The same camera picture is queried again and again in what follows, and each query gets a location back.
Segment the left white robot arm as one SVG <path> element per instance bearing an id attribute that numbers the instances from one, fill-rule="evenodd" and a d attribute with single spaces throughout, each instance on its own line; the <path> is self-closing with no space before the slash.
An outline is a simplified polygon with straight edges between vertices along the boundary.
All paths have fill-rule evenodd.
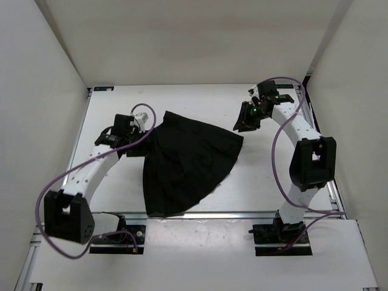
<path id="1" fill-rule="evenodd" d="M 50 237 L 86 244 L 95 231 L 89 204 L 108 171 L 130 148 L 146 139 L 150 132 L 113 135 L 101 133 L 89 155 L 71 179 L 44 197 L 45 233 Z"/>

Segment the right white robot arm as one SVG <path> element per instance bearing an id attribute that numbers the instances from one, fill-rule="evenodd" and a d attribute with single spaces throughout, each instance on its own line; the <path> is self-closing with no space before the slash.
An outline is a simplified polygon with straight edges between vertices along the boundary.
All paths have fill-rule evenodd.
<path id="1" fill-rule="evenodd" d="M 290 95 L 252 97 L 244 101 L 234 130 L 251 132 L 260 128 L 263 119 L 274 120 L 279 129 L 275 134 L 271 160 L 275 181 L 279 183 L 275 165 L 275 147 L 279 134 L 284 132 L 294 146 L 289 166 L 291 186 L 288 193 L 280 189 L 286 202 L 278 210 L 281 222 L 272 227 L 272 235 L 279 242 L 288 241 L 295 233 L 292 224 L 303 220 L 313 197 L 333 180 L 336 161 L 336 141 L 317 132 L 298 112 Z"/>

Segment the black pleated skirt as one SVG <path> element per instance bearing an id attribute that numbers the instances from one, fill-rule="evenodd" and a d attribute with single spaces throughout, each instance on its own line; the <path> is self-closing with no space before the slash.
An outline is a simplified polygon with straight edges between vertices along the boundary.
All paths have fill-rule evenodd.
<path id="1" fill-rule="evenodd" d="M 243 137 L 165 112 L 148 138 L 142 186 L 148 216 L 168 217 L 199 204 L 233 169 Z"/>

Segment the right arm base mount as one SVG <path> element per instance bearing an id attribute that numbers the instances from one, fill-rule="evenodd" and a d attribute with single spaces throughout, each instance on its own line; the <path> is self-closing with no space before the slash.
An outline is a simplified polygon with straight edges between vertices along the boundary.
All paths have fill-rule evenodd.
<path id="1" fill-rule="evenodd" d="M 271 224 L 254 224 L 248 231 L 253 235 L 256 256 L 312 256 L 306 224 L 284 224 L 275 217 Z"/>

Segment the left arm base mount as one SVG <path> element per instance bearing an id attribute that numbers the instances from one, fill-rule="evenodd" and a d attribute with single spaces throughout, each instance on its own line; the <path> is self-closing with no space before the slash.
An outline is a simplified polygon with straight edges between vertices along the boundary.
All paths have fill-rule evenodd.
<path id="1" fill-rule="evenodd" d="M 90 254 L 142 255 L 146 238 L 145 220 L 130 219 L 123 213 L 97 212 L 93 214 L 95 229 Z"/>

